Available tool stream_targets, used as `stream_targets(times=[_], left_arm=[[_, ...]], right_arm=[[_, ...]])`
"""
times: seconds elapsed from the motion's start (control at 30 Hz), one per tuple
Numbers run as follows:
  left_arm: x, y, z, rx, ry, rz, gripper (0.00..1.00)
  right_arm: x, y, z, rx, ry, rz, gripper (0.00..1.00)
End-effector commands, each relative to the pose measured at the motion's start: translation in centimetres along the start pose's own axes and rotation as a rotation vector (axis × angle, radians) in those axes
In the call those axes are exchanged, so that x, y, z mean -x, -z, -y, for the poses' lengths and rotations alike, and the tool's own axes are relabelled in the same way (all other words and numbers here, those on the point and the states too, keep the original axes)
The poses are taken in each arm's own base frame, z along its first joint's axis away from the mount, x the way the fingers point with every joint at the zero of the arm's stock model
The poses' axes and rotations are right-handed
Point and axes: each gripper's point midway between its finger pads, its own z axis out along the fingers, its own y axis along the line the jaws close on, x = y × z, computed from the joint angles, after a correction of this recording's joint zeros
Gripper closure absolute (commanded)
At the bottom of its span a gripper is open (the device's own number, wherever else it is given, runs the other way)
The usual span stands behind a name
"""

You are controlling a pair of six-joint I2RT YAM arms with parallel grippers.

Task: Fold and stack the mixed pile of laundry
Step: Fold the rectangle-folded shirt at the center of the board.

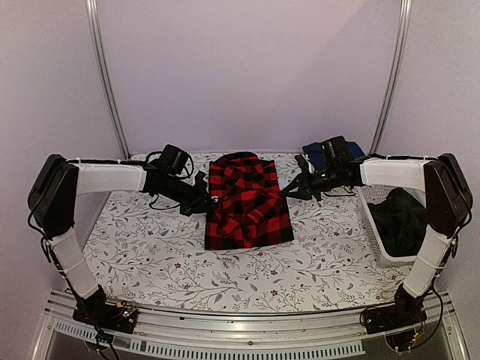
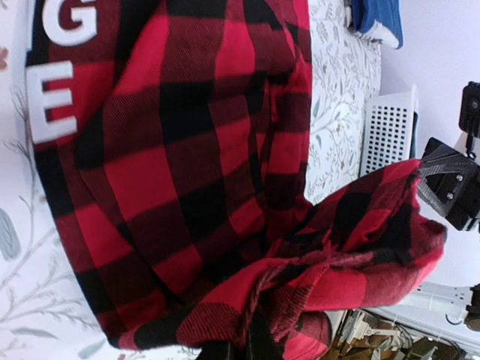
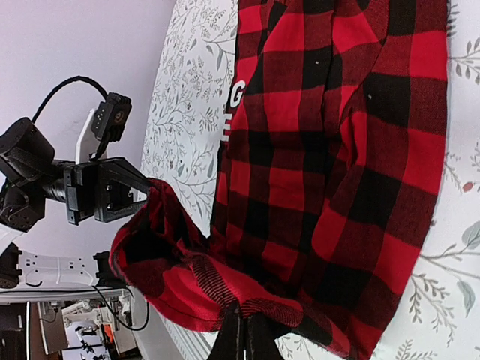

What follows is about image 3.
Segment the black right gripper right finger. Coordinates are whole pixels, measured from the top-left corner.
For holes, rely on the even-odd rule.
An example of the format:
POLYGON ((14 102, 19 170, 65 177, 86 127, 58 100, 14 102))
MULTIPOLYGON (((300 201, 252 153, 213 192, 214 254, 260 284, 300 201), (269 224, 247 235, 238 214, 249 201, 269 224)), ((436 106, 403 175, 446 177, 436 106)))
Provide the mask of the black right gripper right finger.
POLYGON ((247 318, 245 352, 247 360, 284 360, 276 339, 287 333, 287 327, 262 313, 247 318))

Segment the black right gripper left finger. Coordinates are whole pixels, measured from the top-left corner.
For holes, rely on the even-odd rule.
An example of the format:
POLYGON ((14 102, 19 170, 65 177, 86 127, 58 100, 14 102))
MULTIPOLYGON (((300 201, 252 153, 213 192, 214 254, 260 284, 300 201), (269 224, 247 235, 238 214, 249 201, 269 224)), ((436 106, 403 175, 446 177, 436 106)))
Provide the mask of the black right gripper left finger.
POLYGON ((245 320, 240 304, 235 301, 225 311, 220 331, 208 360, 244 360, 245 320))

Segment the red black plaid shirt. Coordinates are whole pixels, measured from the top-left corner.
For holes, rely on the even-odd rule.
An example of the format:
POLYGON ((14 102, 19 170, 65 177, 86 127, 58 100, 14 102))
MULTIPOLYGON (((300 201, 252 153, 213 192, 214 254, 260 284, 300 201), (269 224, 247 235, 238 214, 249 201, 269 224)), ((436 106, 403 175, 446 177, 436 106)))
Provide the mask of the red black plaid shirt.
POLYGON ((218 332, 228 306, 369 359, 437 203, 444 1, 240 1, 235 103, 211 233, 152 179, 112 272, 164 317, 218 332))

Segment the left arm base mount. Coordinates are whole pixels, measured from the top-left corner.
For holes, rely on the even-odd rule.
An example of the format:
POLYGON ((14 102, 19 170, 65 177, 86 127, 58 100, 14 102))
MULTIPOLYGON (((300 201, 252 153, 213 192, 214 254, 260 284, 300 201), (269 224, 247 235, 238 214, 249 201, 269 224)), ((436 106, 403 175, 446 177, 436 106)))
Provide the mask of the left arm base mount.
POLYGON ((97 271, 95 272, 97 283, 95 286, 109 289, 123 289, 127 290, 131 295, 133 295, 127 284, 121 278, 116 277, 113 274, 113 271, 110 268, 109 258, 109 251, 96 253, 93 256, 93 260, 97 264, 97 271))

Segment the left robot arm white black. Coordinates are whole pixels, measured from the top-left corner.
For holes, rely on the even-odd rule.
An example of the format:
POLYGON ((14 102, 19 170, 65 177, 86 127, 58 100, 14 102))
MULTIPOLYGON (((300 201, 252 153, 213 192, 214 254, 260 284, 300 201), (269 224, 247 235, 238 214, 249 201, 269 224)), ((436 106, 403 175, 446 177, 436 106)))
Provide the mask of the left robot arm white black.
POLYGON ((132 191, 149 192, 151 182, 122 157, 77 164, 56 160, 55 151, 28 118, 1 135, 1 224, 27 233, 44 218, 47 200, 63 203, 67 221, 94 218, 109 223, 136 213, 142 202, 132 191))

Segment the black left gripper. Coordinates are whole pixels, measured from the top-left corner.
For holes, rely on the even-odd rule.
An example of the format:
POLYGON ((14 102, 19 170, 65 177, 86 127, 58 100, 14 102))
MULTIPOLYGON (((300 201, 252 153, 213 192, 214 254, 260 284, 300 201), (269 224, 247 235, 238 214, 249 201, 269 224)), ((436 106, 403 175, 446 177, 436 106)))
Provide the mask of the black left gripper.
POLYGON ((123 157, 76 164, 67 162, 63 167, 64 202, 70 224, 94 217, 107 224, 136 214, 146 201, 115 205, 107 200, 110 183, 148 191, 151 182, 123 157))

